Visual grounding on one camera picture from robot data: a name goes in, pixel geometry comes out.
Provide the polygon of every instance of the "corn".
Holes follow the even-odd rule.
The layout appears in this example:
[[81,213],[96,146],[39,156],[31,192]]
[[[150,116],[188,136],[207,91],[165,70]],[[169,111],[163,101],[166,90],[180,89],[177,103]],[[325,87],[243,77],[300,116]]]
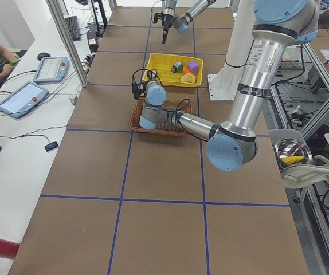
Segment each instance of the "corn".
[[288,165],[296,164],[297,162],[301,162],[302,160],[302,156],[287,156],[286,158],[282,158],[282,161]]

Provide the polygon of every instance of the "brown paper surface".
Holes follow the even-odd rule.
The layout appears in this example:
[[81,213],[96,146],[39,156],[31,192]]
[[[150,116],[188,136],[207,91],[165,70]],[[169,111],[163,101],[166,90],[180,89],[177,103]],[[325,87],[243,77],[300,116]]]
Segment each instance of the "brown paper surface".
[[188,97],[216,123],[232,106],[206,88],[231,10],[207,9],[184,36],[171,28],[165,46],[149,12],[115,9],[9,274],[308,274],[262,115],[258,155],[231,173],[189,135],[131,132],[131,77],[150,52],[205,60],[202,85],[166,87],[168,100]]

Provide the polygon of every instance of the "purple toy cube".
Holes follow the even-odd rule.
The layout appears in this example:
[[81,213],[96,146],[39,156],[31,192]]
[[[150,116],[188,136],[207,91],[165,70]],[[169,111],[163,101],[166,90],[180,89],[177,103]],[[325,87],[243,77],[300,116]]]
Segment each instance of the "purple toy cube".
[[195,60],[192,60],[189,63],[187,63],[187,67],[193,73],[197,73],[199,70],[199,64]]

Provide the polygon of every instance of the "computer mouse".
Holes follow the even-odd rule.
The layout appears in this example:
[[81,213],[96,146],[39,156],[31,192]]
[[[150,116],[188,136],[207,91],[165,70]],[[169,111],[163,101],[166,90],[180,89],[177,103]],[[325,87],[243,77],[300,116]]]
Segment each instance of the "computer mouse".
[[51,55],[49,53],[39,53],[37,56],[37,59],[41,61],[43,57],[50,57]]

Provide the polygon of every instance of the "white desk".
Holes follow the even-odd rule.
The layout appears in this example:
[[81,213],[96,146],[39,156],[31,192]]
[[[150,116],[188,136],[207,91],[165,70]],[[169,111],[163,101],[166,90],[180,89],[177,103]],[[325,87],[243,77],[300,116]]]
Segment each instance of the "white desk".
[[[79,57],[83,59],[89,53],[86,37],[82,36],[75,45]],[[36,70],[39,63],[37,55],[40,52],[48,52],[51,56],[68,56],[53,20],[47,24],[11,76],[28,70]],[[70,65],[68,75],[73,71],[74,68]],[[32,81],[33,76],[34,74],[31,73],[13,78],[6,82],[0,91],[13,92],[27,81]],[[69,95],[77,94],[78,85],[79,80],[74,76],[55,98],[19,120],[8,116],[0,117],[0,135],[14,137],[40,128],[66,125],[74,109],[69,101]],[[44,86],[49,89],[49,92],[53,92],[59,84]],[[5,97],[6,95],[1,94],[0,101]],[[56,140],[60,144],[64,132],[65,129],[51,129],[41,134],[46,135],[50,141]],[[21,242],[23,239],[57,152],[56,149],[46,152],[44,148],[46,144],[48,141],[44,137],[37,136],[15,140],[0,138],[2,146],[0,152],[0,238],[14,242]],[[0,258],[0,275],[8,273],[12,262],[12,260]]]

